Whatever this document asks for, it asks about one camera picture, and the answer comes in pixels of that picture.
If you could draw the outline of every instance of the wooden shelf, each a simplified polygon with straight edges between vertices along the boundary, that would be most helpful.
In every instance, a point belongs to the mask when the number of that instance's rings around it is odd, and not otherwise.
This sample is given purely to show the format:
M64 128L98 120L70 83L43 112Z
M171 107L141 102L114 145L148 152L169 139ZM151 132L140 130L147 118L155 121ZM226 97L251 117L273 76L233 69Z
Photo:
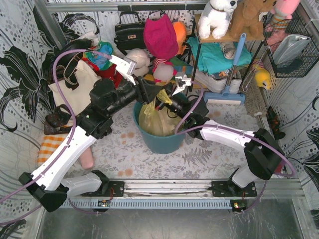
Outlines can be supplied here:
M196 28L197 28L197 29L199 29L199 28L198 28L199 19L200 19L200 14L196 14L196 15L195 15L195 22L196 22ZM200 42L200 43L229 42L229 41L238 42L238 41L239 41L239 37L238 37L237 39L232 38L232 37L230 36L230 34L229 34L229 30L230 30L230 29L228 29L228 31L226 32L226 35L223 36L223 37L220 38L220 39L215 39L215 38L211 35L212 31L210 32L210 36L209 36L209 38L207 38L207 39L201 39L200 36L198 36L199 42ZM265 39L265 38L264 38L264 35L263 35L263 29L260 30L261 34L260 34L260 36L258 36L258 37L252 37L252 35L250 35L249 29L248 29L247 27L245 27L245 28L243 29L243 32L245 32L245 33L247 34L246 41L262 41L262 40Z

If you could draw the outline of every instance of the blue brush handle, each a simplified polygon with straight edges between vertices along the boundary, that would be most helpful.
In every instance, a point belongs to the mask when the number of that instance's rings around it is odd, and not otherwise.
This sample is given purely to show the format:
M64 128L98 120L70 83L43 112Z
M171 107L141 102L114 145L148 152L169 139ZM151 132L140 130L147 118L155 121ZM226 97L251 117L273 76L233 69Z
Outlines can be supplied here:
M241 34L241 36L240 36L240 39L239 39L239 42L238 42L238 45L237 45L237 49L236 49L236 53L235 53L234 62L233 62L233 65L234 65L234 66L237 66L237 64L238 64L238 61L239 61L241 52L242 52L243 47L244 47L244 43L245 43L245 40L246 40L246 36L247 36L246 33L243 33L243 34Z

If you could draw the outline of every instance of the orange checkered cloth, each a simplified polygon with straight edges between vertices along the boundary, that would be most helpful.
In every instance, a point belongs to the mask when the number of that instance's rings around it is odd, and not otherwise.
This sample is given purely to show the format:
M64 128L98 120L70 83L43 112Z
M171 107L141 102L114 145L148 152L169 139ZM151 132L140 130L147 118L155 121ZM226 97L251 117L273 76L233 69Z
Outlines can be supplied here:
M73 121L69 120L68 124L64 127L72 126ZM60 146L60 144L68 136L67 133L55 134L55 135L45 135L37 159L38 166L42 165Z

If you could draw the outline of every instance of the black wire basket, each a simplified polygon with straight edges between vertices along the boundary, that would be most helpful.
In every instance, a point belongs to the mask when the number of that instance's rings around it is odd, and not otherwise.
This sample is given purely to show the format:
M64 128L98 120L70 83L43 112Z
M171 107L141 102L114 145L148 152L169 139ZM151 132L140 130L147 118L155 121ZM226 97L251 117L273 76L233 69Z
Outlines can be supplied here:
M276 42L273 44L273 41L270 46L270 50L268 50L268 56L270 62L272 64L274 73L276 78L288 78L288 77L304 77L308 72L315 66L317 61L319 60L319 50L312 39L312 36L309 34L307 29L305 28L305 24L302 21L301 17L294 12L293 19L291 20L283 20L276 24L271 25L272 14L267 15L267 20L265 22L264 27L264 45L268 46L268 41L270 42L271 36L279 33L287 33L287 34L299 34L303 36L310 37L310 41L307 46L303 49L303 51L296 58L285 61L278 65L275 64L273 53L276 51L280 42Z

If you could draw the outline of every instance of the floor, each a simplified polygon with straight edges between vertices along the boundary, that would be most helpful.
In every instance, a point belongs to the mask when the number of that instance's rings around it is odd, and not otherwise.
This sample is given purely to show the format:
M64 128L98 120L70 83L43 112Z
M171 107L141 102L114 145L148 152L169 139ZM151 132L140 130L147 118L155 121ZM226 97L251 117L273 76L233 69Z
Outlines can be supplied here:
M45 213L37 239L302 239L290 200L262 200L250 212L228 210L74 209Z
M174 153L152 153L133 121L133 106L132 103L116 113L113 116L113 133L92 146L95 169L109 178L228 178L236 168L246 163L243 152L188 135ZM208 105L208 108L208 117L219 123L243 130L259 128L256 119L247 115L244 106ZM67 177L84 173L77 162Z

